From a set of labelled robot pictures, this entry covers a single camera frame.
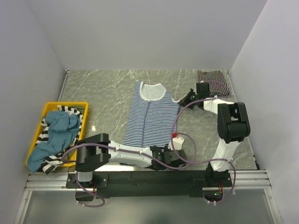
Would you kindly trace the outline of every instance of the metal frame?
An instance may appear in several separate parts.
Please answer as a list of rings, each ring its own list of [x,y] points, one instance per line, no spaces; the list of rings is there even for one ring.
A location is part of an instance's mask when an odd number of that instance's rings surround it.
[[[276,204],[274,195],[273,195],[273,190],[272,189],[265,189],[265,194],[267,198],[267,202],[270,208],[270,212],[274,221],[274,224],[281,224],[283,223],[282,218],[280,216],[280,212],[278,209],[278,206]]]
[[[65,188],[67,172],[30,174],[25,186],[25,191],[75,191]],[[203,190],[215,190],[218,188],[203,188]],[[271,189],[268,175],[265,170],[237,170],[235,189]]]
[[[67,78],[70,70],[65,71],[64,82],[59,94],[58,101],[64,92]],[[231,179],[234,178],[233,171],[230,171]],[[29,174],[28,180],[24,189],[23,197],[14,220],[14,224],[22,224],[26,216],[27,208],[33,191],[81,191],[81,189],[67,189],[65,183],[67,181],[67,172],[50,173],[35,173]],[[203,190],[217,190],[218,188],[203,188]],[[281,224],[282,219],[273,196],[272,187],[265,170],[237,170],[235,189],[264,189],[267,202],[272,214],[274,224]]]
[[[32,191],[24,191],[19,210],[14,220],[14,224],[22,224],[27,212],[27,208],[31,199]]]

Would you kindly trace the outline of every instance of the gray marble table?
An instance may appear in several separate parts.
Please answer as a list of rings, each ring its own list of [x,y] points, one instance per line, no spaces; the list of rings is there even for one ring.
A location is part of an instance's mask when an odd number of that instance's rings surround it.
[[[235,101],[227,71],[222,71],[232,91],[227,101]],[[122,143],[126,130],[128,112],[136,80],[146,84],[161,83],[175,100],[184,97],[195,87],[196,70],[71,70],[63,89],[61,101],[86,101],[89,117],[85,136],[108,133],[110,139]],[[211,159],[216,151],[219,136],[217,117],[197,107],[186,110],[178,120],[178,131],[190,134],[197,145],[196,161]],[[189,139],[184,151],[191,159],[194,153]],[[256,169],[248,138],[236,149],[233,164],[236,169]],[[205,169],[206,165],[193,165],[186,169]],[[99,170],[147,170],[107,164]]]

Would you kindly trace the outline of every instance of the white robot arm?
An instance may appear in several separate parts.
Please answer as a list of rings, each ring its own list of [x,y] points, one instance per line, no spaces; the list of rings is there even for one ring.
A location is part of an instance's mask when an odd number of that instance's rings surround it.
[[[220,140],[213,159],[223,158],[230,161],[239,144],[250,134],[245,104],[214,99],[204,101],[203,109],[218,115]],[[211,165],[214,171],[229,169],[229,164],[225,161],[213,161]]]
[[[118,162],[122,165],[137,166],[152,170],[166,169],[166,167],[159,164],[154,159],[143,154],[147,154],[155,159],[158,159],[171,167],[181,167],[185,165],[185,162],[180,160],[169,146],[131,147],[110,141],[108,137],[108,134],[101,133],[78,142],[78,145],[96,143],[115,148],[106,149],[96,146],[87,146],[78,150],[76,170],[78,171],[78,180],[80,182],[89,182],[93,177],[93,171],[109,162]],[[173,142],[178,154],[184,159],[187,159],[187,156],[182,149],[184,139],[176,137],[173,138]]]

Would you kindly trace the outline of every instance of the yellow basket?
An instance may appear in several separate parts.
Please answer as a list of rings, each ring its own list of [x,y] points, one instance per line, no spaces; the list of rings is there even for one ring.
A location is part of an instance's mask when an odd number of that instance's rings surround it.
[[[57,105],[61,105],[61,106],[74,106],[74,105],[78,105],[78,106],[82,106],[82,107],[85,108],[84,114],[83,114],[82,128],[81,128],[81,132],[80,132],[80,135],[79,135],[79,140],[83,139],[83,137],[84,137],[84,130],[85,130],[85,126],[86,126],[87,115],[88,115],[87,114],[87,112],[88,112],[88,103],[87,102],[48,102],[45,105],[45,108],[43,109],[43,113],[42,113],[42,116],[40,118],[40,121],[39,121],[37,130],[36,130],[36,133],[34,135],[34,138],[33,138],[33,141],[31,143],[29,152],[27,154],[26,162],[25,162],[26,166],[27,166],[28,157],[30,156],[31,152],[33,151],[33,149],[36,146],[36,141],[38,139],[38,136],[43,131],[43,127],[41,126],[41,121],[42,121],[43,116],[46,116],[49,111],[57,111],[58,110]],[[75,151],[74,154],[71,156],[70,160],[76,160],[76,157],[77,157],[77,152]],[[62,167],[70,167],[73,164],[74,163],[65,163],[64,165],[62,165]]]

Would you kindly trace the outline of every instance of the black and white striped cloth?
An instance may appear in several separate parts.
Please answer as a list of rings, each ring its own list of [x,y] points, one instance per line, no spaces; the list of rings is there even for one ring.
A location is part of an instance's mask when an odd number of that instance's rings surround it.
[[[225,78],[221,71],[197,71],[197,76],[199,82],[201,81],[217,81],[225,86],[226,84]],[[210,96],[214,97],[217,95],[218,97],[227,97],[229,96],[229,91],[219,83],[210,82]]]
[[[57,105],[57,108],[58,110],[60,111],[65,111],[65,112],[68,112],[69,115],[71,114],[76,114],[78,116],[78,118],[80,119],[80,122],[81,122],[81,125],[79,127],[79,132],[78,132],[78,135],[74,138],[73,142],[71,143],[71,145],[69,147],[72,147],[74,146],[78,140],[79,140],[79,135],[80,135],[80,132],[81,132],[81,128],[82,128],[82,120],[83,120],[83,114],[78,111],[76,108],[72,108],[72,107],[68,107],[68,106],[61,106],[61,105]],[[49,130],[49,127],[50,127],[51,124],[48,124],[45,120],[45,118],[42,119],[42,122],[41,122],[41,126],[45,127],[45,129],[42,131],[42,133],[38,136],[38,139],[36,141],[36,145],[38,143],[41,143],[41,142],[46,142],[48,141],[49,139],[49,133],[48,133],[48,130]],[[61,158],[62,158],[62,155],[63,153],[59,153],[57,155],[51,155],[51,156],[48,156],[44,159],[44,162],[42,163],[41,165],[41,169],[46,173],[46,174],[49,174],[51,171],[55,170],[57,167],[59,166],[62,166],[64,163],[61,161]]]
[[[137,81],[123,144],[134,147],[169,144],[178,110],[179,105],[162,84],[146,85]]]

